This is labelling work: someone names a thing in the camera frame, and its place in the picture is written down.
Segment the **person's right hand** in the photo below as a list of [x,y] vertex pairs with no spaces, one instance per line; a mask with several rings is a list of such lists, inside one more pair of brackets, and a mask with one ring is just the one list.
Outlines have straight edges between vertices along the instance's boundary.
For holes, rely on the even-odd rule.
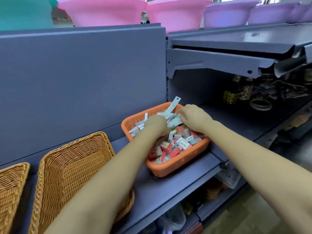
[[182,112],[181,121],[191,130],[204,133],[204,125],[213,121],[204,110],[196,105],[187,104],[185,107],[180,108],[178,112]]

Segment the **plastic basin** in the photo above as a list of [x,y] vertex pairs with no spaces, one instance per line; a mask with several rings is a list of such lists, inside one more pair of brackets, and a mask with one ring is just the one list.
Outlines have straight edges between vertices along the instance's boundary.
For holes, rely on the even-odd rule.
[[252,9],[248,24],[286,23],[289,14],[299,2],[275,3],[257,6]]
[[56,0],[1,0],[0,31],[54,28],[51,5],[55,5],[55,2]]
[[155,0],[148,2],[150,23],[160,23],[166,34],[199,29],[206,6],[212,0]]
[[299,23],[312,22],[312,7],[306,11]]
[[312,7],[311,4],[299,4],[294,7],[294,9],[289,14],[289,19],[287,23],[301,23],[305,13]]
[[76,27],[141,24],[146,0],[58,0]]
[[217,2],[209,5],[204,12],[204,27],[230,27],[245,25],[250,11],[261,0],[236,0]]

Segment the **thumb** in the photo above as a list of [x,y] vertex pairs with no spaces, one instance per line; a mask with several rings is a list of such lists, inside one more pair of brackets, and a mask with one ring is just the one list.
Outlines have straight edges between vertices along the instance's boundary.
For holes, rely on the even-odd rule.
[[183,122],[183,124],[187,124],[188,119],[187,119],[187,117],[185,116],[185,114],[181,114],[181,115],[180,115],[180,119],[181,119],[181,122]]

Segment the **forearm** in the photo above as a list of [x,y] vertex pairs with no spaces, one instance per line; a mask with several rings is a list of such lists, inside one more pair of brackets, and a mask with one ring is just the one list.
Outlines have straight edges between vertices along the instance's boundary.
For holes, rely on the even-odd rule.
[[303,217],[312,221],[312,174],[278,154],[238,135],[216,121],[205,134],[220,147],[252,187],[294,228]]
[[109,233],[142,162],[157,139],[156,133],[143,129],[76,193],[48,230],[66,234]]

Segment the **hand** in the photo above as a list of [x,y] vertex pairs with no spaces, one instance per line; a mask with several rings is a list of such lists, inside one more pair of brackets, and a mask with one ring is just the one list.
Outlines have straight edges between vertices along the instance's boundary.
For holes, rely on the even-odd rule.
[[187,104],[185,107],[180,108],[178,112],[183,112],[180,116],[181,121],[191,130],[204,133],[204,125],[213,121],[204,110],[196,105]]
[[152,130],[152,133],[156,133],[158,137],[165,136],[170,133],[166,118],[160,115],[149,117],[146,122],[144,122],[144,129]]

